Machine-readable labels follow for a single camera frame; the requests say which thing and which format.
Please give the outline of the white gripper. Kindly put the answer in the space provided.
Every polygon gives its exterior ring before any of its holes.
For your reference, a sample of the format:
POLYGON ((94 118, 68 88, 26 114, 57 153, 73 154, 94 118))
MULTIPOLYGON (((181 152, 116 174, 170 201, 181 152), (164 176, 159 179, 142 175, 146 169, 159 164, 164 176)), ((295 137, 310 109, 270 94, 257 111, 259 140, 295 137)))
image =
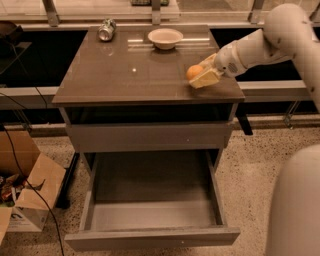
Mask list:
POLYGON ((237 42, 231 42, 223 46, 217 52, 217 55, 214 53, 208 56, 199 65, 204 70, 189 81, 190 85, 196 89, 218 83, 223 73, 227 77, 236 77, 247 71, 247 67, 239 57, 237 42))

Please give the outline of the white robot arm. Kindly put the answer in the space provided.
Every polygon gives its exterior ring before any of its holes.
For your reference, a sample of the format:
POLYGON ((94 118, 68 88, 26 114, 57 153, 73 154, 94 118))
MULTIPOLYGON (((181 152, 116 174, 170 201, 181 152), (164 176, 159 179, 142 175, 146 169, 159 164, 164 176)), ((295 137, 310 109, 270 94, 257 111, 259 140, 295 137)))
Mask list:
MULTIPOLYGON (((298 5, 272 9, 264 26, 188 69, 194 88, 236 77, 258 65, 290 59, 320 111, 320 41, 298 5)), ((266 256, 320 256, 320 145, 296 152, 276 181, 269 214, 266 256)))

